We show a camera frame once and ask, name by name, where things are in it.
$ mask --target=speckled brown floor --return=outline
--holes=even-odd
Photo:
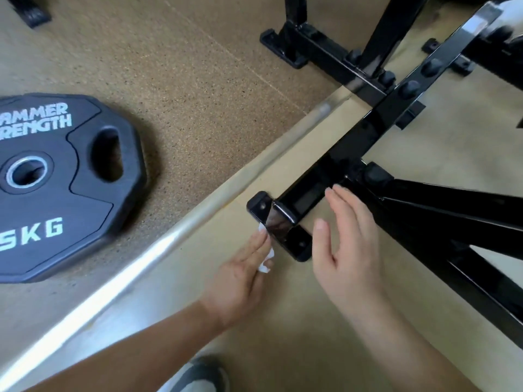
[[[258,43],[282,25],[283,0],[43,1],[53,21],[32,31],[0,0],[0,96],[83,93],[114,107],[140,132],[150,187],[115,243],[47,281],[0,286],[0,367],[338,86]],[[387,1],[356,2],[338,41],[363,45]],[[330,19],[336,0],[315,4],[325,30],[347,22]]]

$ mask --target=person's left hand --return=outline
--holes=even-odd
[[[229,328],[259,303],[266,274],[258,267],[270,251],[270,237],[265,230],[257,231],[231,260],[223,263],[206,289],[200,302],[218,318],[224,328]],[[265,265],[272,267],[272,261]]]

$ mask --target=gym equipment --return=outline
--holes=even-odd
[[[51,21],[49,13],[40,8],[33,0],[8,0],[26,25],[34,29]]]
[[[0,283],[42,280],[107,243],[146,179],[136,131],[95,98],[0,99]]]
[[[395,84],[384,65],[426,1],[390,0],[364,51],[349,52],[307,22],[306,0],[285,0],[287,21],[278,34],[263,32],[261,43],[295,68],[314,63],[373,109],[280,197],[261,191],[247,210],[305,261],[312,238],[299,223],[327,187],[341,184],[382,229],[523,348],[523,289],[470,247],[523,259],[523,198],[399,180],[361,159],[391,126],[404,128],[423,110],[419,96],[447,68],[466,75],[475,63],[523,90],[520,38],[507,42],[511,27],[490,30],[502,12],[491,2],[444,42],[427,41],[429,56]]]

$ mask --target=brand logo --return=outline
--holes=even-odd
[[[24,226],[20,229],[0,232],[0,252],[28,244],[31,241],[36,242],[42,238],[52,238],[62,233],[62,217],[56,217],[44,223],[35,223],[32,226]]]
[[[0,140],[73,126],[67,103],[53,103],[0,114]]]

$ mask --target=hand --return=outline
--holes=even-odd
[[[206,289],[200,302],[218,319],[223,328],[229,328],[259,303],[266,274],[258,267],[270,251],[270,237],[265,230],[257,231],[231,260],[223,263]],[[273,263],[267,260],[269,268]]]
[[[325,190],[336,215],[339,249],[331,253],[330,228],[317,219],[312,237],[314,274],[330,300],[350,316],[368,300],[384,296],[378,255],[378,228],[362,201],[335,184]]]

